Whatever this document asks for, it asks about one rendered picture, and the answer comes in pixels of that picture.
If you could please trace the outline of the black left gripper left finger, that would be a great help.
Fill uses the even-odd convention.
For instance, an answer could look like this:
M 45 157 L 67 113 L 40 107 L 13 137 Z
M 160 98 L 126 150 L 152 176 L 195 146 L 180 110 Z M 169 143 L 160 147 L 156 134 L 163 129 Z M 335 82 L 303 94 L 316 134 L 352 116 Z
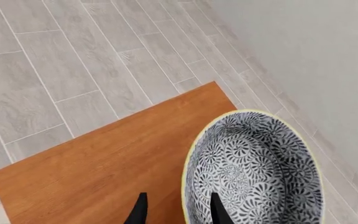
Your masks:
M 124 224 L 146 224 L 148 211 L 147 193 L 141 192 Z

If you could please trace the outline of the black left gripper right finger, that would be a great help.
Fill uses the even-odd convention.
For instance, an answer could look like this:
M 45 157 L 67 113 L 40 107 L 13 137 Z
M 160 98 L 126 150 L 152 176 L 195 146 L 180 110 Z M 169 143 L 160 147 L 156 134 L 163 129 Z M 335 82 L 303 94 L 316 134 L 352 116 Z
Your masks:
M 210 209 L 213 224 L 234 224 L 216 192 L 211 194 Z

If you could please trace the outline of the wooden cabinet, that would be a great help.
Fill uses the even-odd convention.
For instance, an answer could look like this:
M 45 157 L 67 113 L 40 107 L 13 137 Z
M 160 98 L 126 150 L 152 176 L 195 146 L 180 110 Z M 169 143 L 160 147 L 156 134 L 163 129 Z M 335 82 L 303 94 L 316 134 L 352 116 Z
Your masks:
M 0 201 L 11 224 L 123 224 L 145 192 L 147 224 L 185 224 L 188 151 L 234 109 L 208 83 L 0 169 Z

